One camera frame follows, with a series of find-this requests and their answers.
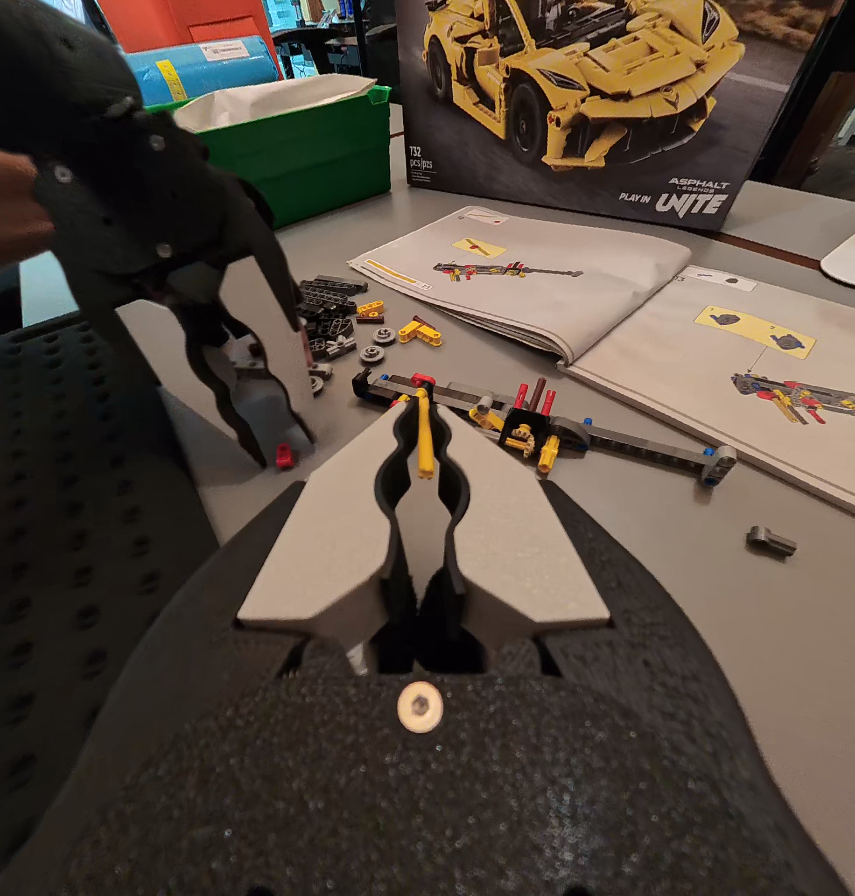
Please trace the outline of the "lego set box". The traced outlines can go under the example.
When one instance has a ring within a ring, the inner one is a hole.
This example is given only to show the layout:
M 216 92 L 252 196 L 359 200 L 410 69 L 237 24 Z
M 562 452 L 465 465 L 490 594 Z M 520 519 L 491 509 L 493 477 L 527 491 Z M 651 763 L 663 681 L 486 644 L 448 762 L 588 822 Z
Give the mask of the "lego set box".
M 836 2 L 397 2 L 412 187 L 720 231 Z

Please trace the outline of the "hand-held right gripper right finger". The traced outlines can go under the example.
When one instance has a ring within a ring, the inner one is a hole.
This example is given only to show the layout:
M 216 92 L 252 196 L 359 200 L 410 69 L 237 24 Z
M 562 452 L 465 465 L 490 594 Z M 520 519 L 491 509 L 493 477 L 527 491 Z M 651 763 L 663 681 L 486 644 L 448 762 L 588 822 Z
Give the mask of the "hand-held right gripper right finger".
M 533 472 L 437 408 L 449 434 L 443 472 L 463 483 L 447 559 L 463 627 L 483 646 L 605 625 L 610 611 Z

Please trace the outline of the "person's left hand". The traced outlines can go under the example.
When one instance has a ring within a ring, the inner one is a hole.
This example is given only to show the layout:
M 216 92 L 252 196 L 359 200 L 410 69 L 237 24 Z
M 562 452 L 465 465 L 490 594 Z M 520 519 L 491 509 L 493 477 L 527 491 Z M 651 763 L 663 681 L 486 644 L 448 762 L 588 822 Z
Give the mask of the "person's left hand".
M 0 151 L 0 270 L 50 249 L 52 220 L 34 194 L 29 157 Z

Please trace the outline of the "dark grey lego connector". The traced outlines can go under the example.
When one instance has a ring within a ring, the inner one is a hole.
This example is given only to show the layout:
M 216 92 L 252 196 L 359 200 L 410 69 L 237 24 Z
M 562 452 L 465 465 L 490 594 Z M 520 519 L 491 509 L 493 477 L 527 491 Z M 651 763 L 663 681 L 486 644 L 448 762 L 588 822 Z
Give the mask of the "dark grey lego connector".
M 795 541 L 778 535 L 762 525 L 750 527 L 746 533 L 746 543 L 755 551 L 780 558 L 792 557 L 798 550 Z

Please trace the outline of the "lego instruction booklet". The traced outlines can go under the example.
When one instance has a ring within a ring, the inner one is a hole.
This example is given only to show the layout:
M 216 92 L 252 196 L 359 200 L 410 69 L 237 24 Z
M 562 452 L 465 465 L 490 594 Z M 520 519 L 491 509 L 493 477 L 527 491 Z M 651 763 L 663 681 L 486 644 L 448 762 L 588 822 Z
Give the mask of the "lego instruction booklet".
M 855 513 L 855 308 L 685 245 L 467 206 L 348 262 Z

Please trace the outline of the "orange panel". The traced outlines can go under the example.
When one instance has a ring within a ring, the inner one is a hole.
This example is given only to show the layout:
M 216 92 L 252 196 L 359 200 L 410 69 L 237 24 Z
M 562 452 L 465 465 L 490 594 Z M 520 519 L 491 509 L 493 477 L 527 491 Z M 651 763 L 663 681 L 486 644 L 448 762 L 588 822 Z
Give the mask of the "orange panel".
M 124 51 L 196 45 L 210 64 L 271 61 L 281 81 L 272 34 L 260 1 L 98 1 Z

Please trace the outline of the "white paper sheet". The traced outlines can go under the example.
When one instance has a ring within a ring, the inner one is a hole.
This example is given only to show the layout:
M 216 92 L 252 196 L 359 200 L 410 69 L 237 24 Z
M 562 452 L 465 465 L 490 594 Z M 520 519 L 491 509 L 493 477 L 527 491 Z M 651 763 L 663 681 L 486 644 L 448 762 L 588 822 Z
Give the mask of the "white paper sheet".
M 367 95 L 376 84 L 375 79 L 360 75 L 326 73 L 226 88 L 177 108 L 173 118 L 188 132 L 202 133 Z

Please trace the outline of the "long yellow lego axle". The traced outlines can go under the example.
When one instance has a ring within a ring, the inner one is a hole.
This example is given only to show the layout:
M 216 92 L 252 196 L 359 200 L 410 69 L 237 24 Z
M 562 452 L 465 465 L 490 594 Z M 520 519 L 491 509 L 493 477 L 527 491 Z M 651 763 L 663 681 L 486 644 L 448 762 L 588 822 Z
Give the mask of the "long yellow lego axle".
M 431 480 L 435 476 L 435 453 L 431 425 L 431 397 L 424 387 L 415 394 L 418 400 L 418 471 L 420 479 Z

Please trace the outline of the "blue plastic bag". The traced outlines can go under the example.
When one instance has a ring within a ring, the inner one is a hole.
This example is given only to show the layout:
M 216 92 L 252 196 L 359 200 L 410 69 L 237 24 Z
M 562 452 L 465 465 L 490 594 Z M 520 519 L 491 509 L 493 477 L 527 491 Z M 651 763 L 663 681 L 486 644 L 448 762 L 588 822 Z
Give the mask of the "blue plastic bag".
M 123 53 L 123 57 L 146 107 L 167 106 L 222 89 L 279 79 L 273 57 L 260 36 Z

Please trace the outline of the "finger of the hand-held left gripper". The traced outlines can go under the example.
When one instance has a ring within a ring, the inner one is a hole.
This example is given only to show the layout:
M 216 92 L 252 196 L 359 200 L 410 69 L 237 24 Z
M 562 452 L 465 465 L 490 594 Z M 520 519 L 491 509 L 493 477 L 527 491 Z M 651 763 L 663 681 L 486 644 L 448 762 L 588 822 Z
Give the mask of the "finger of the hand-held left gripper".
M 250 330 L 261 348 L 265 369 L 284 389 L 287 412 L 308 441 L 316 443 L 315 398 L 295 308 L 289 314 L 284 311 L 252 256 L 227 266 L 220 300 L 231 317 Z
M 187 359 L 186 332 L 175 314 L 163 305 L 136 299 L 116 309 L 123 326 L 156 376 L 161 398 L 183 448 L 190 450 L 198 438 L 227 449 L 236 463 L 263 469 L 265 462 L 250 454 L 227 423 L 211 389 L 201 382 Z

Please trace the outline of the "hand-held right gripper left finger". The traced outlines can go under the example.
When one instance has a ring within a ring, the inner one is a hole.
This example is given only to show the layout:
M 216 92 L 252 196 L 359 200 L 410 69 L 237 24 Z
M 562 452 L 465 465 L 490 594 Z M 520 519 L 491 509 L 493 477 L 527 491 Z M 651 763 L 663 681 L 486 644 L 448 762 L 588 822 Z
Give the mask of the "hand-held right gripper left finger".
M 376 493 L 399 448 L 399 402 L 306 480 L 236 619 L 243 626 L 314 636 L 373 636 L 387 622 L 379 574 L 391 522 Z

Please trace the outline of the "green storage bin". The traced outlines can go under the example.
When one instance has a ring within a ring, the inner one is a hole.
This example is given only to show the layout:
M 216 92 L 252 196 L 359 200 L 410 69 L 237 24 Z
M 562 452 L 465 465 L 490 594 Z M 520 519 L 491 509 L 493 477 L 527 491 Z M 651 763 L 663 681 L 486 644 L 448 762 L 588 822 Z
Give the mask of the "green storage bin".
M 284 227 L 390 191 L 390 95 L 330 105 L 196 133 L 215 167 L 235 174 Z M 152 106 L 173 111 L 184 102 Z

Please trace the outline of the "grey lego beam assembly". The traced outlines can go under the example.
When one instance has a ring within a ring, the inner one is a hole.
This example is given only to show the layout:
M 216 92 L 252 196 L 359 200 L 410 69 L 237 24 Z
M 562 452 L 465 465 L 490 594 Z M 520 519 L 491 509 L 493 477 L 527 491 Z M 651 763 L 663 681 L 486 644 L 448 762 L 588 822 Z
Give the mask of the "grey lego beam assembly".
M 390 407 L 403 396 L 414 397 L 417 389 L 429 392 L 436 405 L 469 420 L 480 432 L 507 451 L 534 463 L 547 476 L 562 453 L 584 454 L 601 450 L 694 476 L 703 487 L 719 485 L 737 463 L 736 449 L 729 445 L 691 452 L 629 434 L 557 416 L 552 411 L 555 393 L 548 390 L 541 406 L 522 384 L 514 397 L 498 392 L 469 391 L 462 386 L 437 385 L 426 375 L 375 375 L 364 369 L 352 379 L 354 395 L 373 404 Z

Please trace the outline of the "black perforated panel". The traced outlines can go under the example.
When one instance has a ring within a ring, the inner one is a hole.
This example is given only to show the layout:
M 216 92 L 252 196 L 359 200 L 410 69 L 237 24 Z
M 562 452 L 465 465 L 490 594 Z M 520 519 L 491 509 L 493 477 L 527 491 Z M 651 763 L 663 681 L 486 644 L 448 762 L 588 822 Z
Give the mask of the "black perforated panel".
M 86 320 L 0 336 L 0 872 L 218 546 L 159 393 Z

